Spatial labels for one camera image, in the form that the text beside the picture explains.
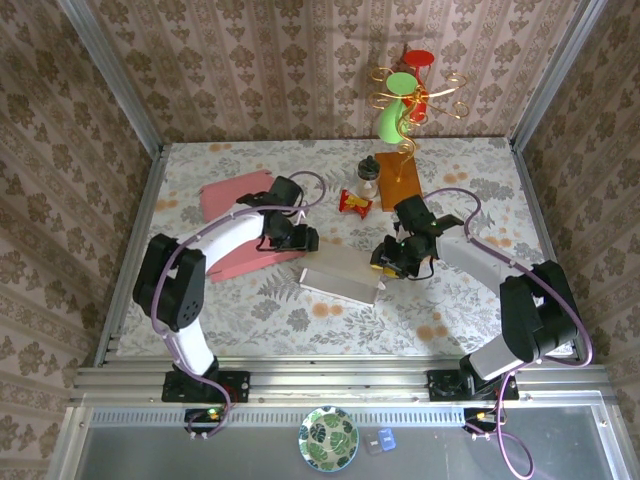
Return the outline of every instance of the clear plastic container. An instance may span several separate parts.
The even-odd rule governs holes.
[[[378,194],[378,180],[380,178],[380,164],[369,155],[358,163],[358,185],[356,195],[365,200],[371,200]]]

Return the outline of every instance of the green patterned bowl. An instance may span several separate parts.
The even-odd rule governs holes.
[[[302,422],[298,447],[305,461],[320,472],[337,472],[351,463],[358,451],[358,428],[338,407],[320,407]]]

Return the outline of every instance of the small blue object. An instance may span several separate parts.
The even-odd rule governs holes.
[[[380,445],[385,452],[396,448],[396,439],[393,438],[393,433],[391,433],[390,428],[378,430],[378,439],[380,439]]]

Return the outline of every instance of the patterned wallpaper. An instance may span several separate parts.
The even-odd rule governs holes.
[[[640,2],[609,2],[525,149],[640,453]]]
[[[165,143],[372,135],[374,66],[435,52],[427,87],[458,70],[462,121],[416,135],[503,136],[577,0],[90,0]],[[440,107],[443,99],[437,100]]]
[[[44,478],[150,159],[54,1],[0,1],[0,478]]]

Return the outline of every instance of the floral tablecloth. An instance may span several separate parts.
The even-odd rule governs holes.
[[[540,262],[542,253],[511,152],[502,138],[424,139],[416,161],[424,192],[459,186],[475,192],[482,214],[472,223],[480,236],[510,253]],[[149,238],[178,236],[203,223],[201,186],[259,169],[288,176],[313,170],[329,190],[307,222],[323,240],[371,252],[393,233],[392,214],[374,204],[369,216],[338,212],[343,188],[355,186],[357,162],[393,151],[376,140],[327,140],[174,144],[158,196]],[[317,180],[296,179],[309,201]],[[443,194],[428,203],[436,216],[466,218],[473,201]],[[386,280],[375,307],[361,307],[300,289],[296,260],[213,284],[207,281],[201,322],[218,355],[393,354],[460,355],[500,331],[499,302],[464,272],[435,263],[431,280]],[[133,302],[119,342],[119,355],[165,355],[150,320]]]

